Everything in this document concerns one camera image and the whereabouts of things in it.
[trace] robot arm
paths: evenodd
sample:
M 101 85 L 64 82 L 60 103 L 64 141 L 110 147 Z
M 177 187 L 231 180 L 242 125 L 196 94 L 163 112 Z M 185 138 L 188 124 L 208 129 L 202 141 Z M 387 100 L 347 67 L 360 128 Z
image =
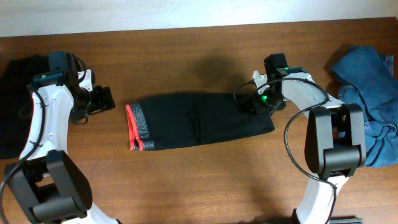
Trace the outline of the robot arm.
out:
M 284 54 L 273 54 L 264 60 L 267 75 L 253 74 L 260 95 L 269 95 L 273 102 L 292 101 L 299 109 L 321 103 L 325 96 L 315 86 L 289 78 L 301 78 L 313 82 L 302 67 L 290 68 Z M 270 80 L 286 79 L 281 83 L 265 85 Z M 308 118 L 305 141 L 305 159 L 312 175 L 328 181 L 336 187 L 336 195 L 352 176 L 356 168 L 366 160 L 363 112 L 358 105 L 345 105 L 329 95 L 329 101 L 320 108 L 304 114 Z M 333 139 L 332 131 L 345 132 L 345 136 Z M 309 178 L 302 202 L 294 210 L 294 223 L 326 223 L 334 200 L 330 185 Z M 357 223 L 344 220 L 342 223 Z
M 50 71 L 34 77 L 34 112 L 21 161 L 36 144 L 39 147 L 23 161 L 8 184 L 32 223 L 117 224 L 93 203 L 88 180 L 67 155 L 69 120 L 88 119 L 89 115 L 115 107 L 109 87 L 93 87 L 94 74 L 91 70 L 77 72 L 76 60 L 65 52 L 50 54 Z M 34 142 L 40 132 L 40 142 Z M 12 168 L 6 168 L 6 175 Z M 38 187 L 36 183 L 46 176 L 51 176 L 53 183 Z

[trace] black cable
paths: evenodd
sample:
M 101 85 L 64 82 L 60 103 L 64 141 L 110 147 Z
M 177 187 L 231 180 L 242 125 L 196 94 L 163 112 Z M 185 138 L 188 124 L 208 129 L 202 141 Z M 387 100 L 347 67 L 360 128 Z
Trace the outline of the black cable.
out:
M 276 108 L 283 102 L 284 101 L 282 100 L 281 102 L 277 103 L 275 106 L 271 105 L 272 106 L 272 110 L 268 113 L 268 116 L 271 116 L 273 114 L 273 112 L 276 110 Z
M 87 70 L 87 68 L 86 68 L 86 64 L 85 64 L 85 62 L 82 60 L 82 59 L 80 59 L 79 57 L 76 57 L 75 56 L 75 59 L 78 61 L 78 62 L 80 62 L 81 63 L 81 65 L 83 66 L 83 69 L 84 69 L 84 73 L 83 73 L 83 76 L 81 77 L 81 78 L 79 78 L 79 83 L 81 83 L 84 79 L 85 79 L 85 77 L 86 77 L 86 70 Z
M 294 166 L 295 166 L 301 173 L 303 173 L 304 175 L 306 175 L 308 178 L 311 178 L 311 179 L 313 179 L 313 180 L 322 182 L 322 183 L 324 183 L 324 184 L 328 184 L 328 185 L 330 185 L 330 187 L 332 187 L 332 189 L 333 189 L 333 202 L 332 202 L 332 205 L 331 205 L 331 208 L 330 208 L 330 213 L 329 213 L 328 219 L 326 220 L 326 224 L 327 224 L 327 223 L 330 221 L 331 216 L 332 216 L 332 213 L 333 213 L 333 210 L 334 210 L 334 208 L 335 208 L 336 198 L 337 198 L 337 187 L 336 187 L 334 184 L 332 184 L 331 182 L 327 181 L 327 180 L 322 180 L 322 179 L 320 179 L 319 177 L 315 177 L 314 175 L 309 174 L 307 171 L 305 171 L 303 168 L 300 167 L 300 165 L 299 165 L 299 164 L 296 162 L 296 160 L 294 159 L 294 157 L 293 157 L 293 155 L 292 155 L 292 152 L 290 151 L 290 147 L 289 147 L 289 144 L 288 144 L 288 142 L 287 142 L 287 133 L 288 133 L 288 131 L 289 131 L 290 125 L 291 125 L 291 124 L 293 123 L 293 121 L 294 121 L 296 118 L 298 118 L 301 114 L 304 114 L 305 112 L 309 111 L 309 110 L 312 109 L 312 108 L 316 108 L 316 107 L 318 107 L 318 106 L 322 106 L 322 105 L 324 105 L 325 103 L 327 103 L 327 102 L 329 101 L 329 95 L 328 95 L 328 93 L 327 93 L 321 86 L 319 86 L 319 85 L 317 85 L 316 83 L 311 82 L 311 81 L 309 81 L 309 80 L 303 79 L 303 78 L 280 78 L 280 79 L 271 80 L 271 81 L 269 81 L 269 82 L 267 82 L 267 83 L 262 84 L 261 86 L 257 87 L 251 94 L 249 94 L 247 97 L 245 97 L 245 99 L 243 99 L 243 100 L 247 100 L 248 98 L 252 97 L 252 95 L 256 94 L 258 90 L 260 90 L 261 88 L 263 88 L 263 87 L 266 86 L 266 85 L 270 85 L 270 84 L 277 83 L 277 82 L 289 81 L 289 80 L 291 80 L 291 81 L 300 81 L 300 82 L 308 83 L 308 84 L 310 84 L 310 85 L 312 85 L 312 86 L 318 88 L 318 89 L 323 93 L 323 95 L 325 96 L 325 99 L 324 99 L 322 102 L 317 103 L 317 104 L 312 105 L 312 106 L 309 106 L 308 108 L 305 108 L 304 110 L 302 110 L 302 111 L 298 112 L 297 114 L 295 114 L 295 115 L 289 120 L 289 122 L 287 122 L 286 127 L 285 127 L 285 131 L 284 131 L 284 142 L 285 142 L 285 148 L 286 148 L 287 154 L 288 154 L 289 157 L 290 157 L 290 160 L 293 162 Z
M 88 122 L 88 113 L 86 112 L 86 114 L 85 114 L 85 122 L 83 123 L 83 122 L 79 122 L 79 121 L 75 121 L 75 120 L 73 120 L 73 119 L 71 119 L 70 121 L 73 123 L 73 124 L 87 124 L 87 122 Z
M 4 181 L 2 182 L 2 184 L 0 186 L 0 216 L 1 216 L 1 219 L 2 219 L 4 224 L 8 224 L 9 223 L 7 221 L 6 215 L 4 214 L 4 209 L 3 209 L 3 205 L 2 205 L 2 195 L 4 193 L 4 188 L 6 187 L 6 184 L 9 182 L 9 180 L 12 178 L 12 176 L 14 176 L 15 173 L 22 167 L 23 163 L 25 163 L 26 160 L 31 155 L 33 155 L 33 153 L 39 148 L 39 146 L 40 146 L 39 144 L 40 144 L 40 142 L 41 142 L 41 140 L 43 138 L 43 134 L 44 134 L 44 125 L 45 125 L 45 104 L 44 104 L 44 100 L 43 100 L 42 96 L 40 95 L 40 93 L 35 88 L 33 88 L 32 86 L 30 88 L 37 95 L 37 97 L 40 100 L 40 105 L 42 107 L 42 123 L 40 125 L 40 132 L 39 132 L 39 136 L 37 136 L 36 142 L 31 142 L 33 144 L 32 150 L 30 150 L 30 152 L 28 152 L 28 154 L 26 154 L 26 156 L 24 156 L 22 159 L 20 159 L 18 161 L 16 166 L 14 166 L 14 168 L 11 170 L 9 175 L 4 179 Z
M 249 80 L 248 82 L 243 83 L 242 85 L 240 85 L 239 87 L 237 87 L 237 89 L 234 91 L 234 100 L 235 100 L 235 101 L 239 101 L 239 100 L 236 98 L 236 93 L 238 92 L 238 90 L 239 90 L 240 88 L 244 87 L 245 85 L 248 85 L 248 84 L 254 84 L 254 79 Z

